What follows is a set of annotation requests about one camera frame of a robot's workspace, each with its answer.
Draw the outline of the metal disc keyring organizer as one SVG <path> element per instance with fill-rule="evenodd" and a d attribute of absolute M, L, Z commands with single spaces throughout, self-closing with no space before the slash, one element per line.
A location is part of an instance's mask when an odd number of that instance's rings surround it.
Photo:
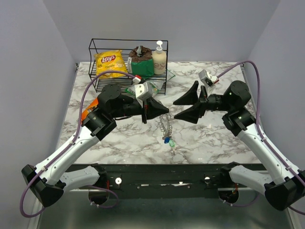
<path fill-rule="evenodd" d="M 159 116 L 158 127 L 163 133 L 163 140 L 166 138 L 171 138 L 173 127 L 170 124 L 171 115 L 163 114 Z"/>

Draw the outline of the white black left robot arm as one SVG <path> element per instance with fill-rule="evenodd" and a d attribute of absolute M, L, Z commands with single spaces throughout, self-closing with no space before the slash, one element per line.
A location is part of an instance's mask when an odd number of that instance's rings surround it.
<path fill-rule="evenodd" d="M 85 186 L 107 188 L 107 172 L 98 164 L 72 172 L 67 172 L 67 169 L 116 128 L 116 118 L 140 115 L 145 123 L 169 112 L 168 108 L 152 97 L 140 103 L 123 95 L 116 84 L 106 85 L 97 101 L 97 105 L 79 122 L 77 131 L 67 142 L 44 161 L 35 166 L 26 165 L 21 171 L 29 188 L 45 208 L 73 189 Z"/>

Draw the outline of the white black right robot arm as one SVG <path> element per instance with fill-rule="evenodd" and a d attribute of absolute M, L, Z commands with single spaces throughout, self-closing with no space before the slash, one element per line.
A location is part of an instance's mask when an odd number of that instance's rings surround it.
<path fill-rule="evenodd" d="M 305 172 L 291 163 L 277 150 L 257 125 L 255 117 L 245 105 L 251 99 L 246 83 L 234 81 L 224 94 L 207 94 L 205 86 L 195 81 L 174 105 L 190 108 L 176 114 L 175 119 L 196 124 L 206 111 L 225 111 L 225 127 L 243 141 L 268 171 L 268 175 L 232 162 L 221 168 L 220 183 L 230 187 L 237 183 L 264 195 L 269 204 L 279 211 L 290 207 L 305 195 Z"/>

